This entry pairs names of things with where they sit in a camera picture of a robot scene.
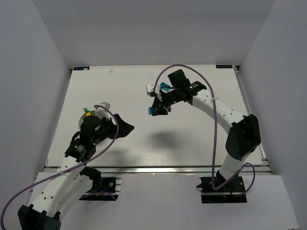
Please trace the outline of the small blue lego brick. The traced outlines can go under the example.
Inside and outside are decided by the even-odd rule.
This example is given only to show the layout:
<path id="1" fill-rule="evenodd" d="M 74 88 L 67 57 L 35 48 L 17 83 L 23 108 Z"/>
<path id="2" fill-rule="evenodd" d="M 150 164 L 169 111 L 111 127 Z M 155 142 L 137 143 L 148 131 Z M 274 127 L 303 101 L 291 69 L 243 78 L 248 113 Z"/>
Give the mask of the small blue lego brick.
<path id="1" fill-rule="evenodd" d="M 153 115 L 155 113 L 155 108 L 154 107 L 149 107 L 148 108 L 148 114 Z"/>

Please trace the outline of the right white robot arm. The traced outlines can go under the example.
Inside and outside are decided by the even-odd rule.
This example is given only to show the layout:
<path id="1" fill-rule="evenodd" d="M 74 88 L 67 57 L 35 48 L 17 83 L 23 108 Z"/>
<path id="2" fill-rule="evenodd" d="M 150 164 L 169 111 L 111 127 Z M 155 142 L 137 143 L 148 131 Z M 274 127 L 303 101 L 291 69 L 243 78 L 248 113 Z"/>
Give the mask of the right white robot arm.
<path id="1" fill-rule="evenodd" d="M 151 116 L 167 115 L 173 105 L 186 102 L 211 117 L 215 127 L 224 129 L 227 134 L 227 156 L 212 177 L 213 190 L 217 190 L 234 180 L 246 158 L 260 145 L 258 119 L 253 114 L 243 115 L 229 108 L 214 96 L 208 83 L 190 82 L 182 69 L 169 74 L 168 78 L 170 85 L 147 84 L 147 95 L 154 98 L 148 113 Z"/>

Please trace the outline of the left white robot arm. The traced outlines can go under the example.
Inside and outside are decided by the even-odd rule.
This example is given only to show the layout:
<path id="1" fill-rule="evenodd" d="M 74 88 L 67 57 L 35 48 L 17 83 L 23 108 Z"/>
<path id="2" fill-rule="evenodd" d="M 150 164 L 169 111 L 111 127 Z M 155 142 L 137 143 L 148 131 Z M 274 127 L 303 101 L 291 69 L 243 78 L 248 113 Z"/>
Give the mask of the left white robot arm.
<path id="1" fill-rule="evenodd" d="M 86 166 L 96 152 L 96 146 L 109 138 L 126 137 L 134 126 L 114 114 L 110 118 L 85 116 L 65 151 L 57 173 L 40 195 L 28 206 L 21 206 L 18 218 L 23 230 L 58 230 L 70 208 L 87 192 L 97 189 L 101 173 Z"/>

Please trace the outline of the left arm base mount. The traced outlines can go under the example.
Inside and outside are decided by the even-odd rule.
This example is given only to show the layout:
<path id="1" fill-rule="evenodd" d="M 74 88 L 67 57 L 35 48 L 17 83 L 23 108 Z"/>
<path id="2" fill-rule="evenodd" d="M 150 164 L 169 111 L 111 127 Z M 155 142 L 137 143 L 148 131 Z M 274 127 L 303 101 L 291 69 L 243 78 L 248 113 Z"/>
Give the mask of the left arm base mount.
<path id="1" fill-rule="evenodd" d="M 101 177 L 81 196 L 82 201 L 116 201 L 121 188 L 121 178 Z"/>

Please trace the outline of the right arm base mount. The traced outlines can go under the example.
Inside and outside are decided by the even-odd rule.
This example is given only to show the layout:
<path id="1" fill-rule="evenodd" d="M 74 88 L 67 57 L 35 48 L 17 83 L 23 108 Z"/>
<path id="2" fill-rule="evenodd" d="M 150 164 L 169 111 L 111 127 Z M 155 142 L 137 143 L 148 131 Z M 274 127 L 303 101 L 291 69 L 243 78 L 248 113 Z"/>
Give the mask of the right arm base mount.
<path id="1" fill-rule="evenodd" d="M 200 184 L 196 188 L 201 192 L 203 204 L 235 204 L 247 203 L 245 185 L 241 176 L 226 184 L 219 190 L 214 190 L 211 177 L 200 177 Z"/>

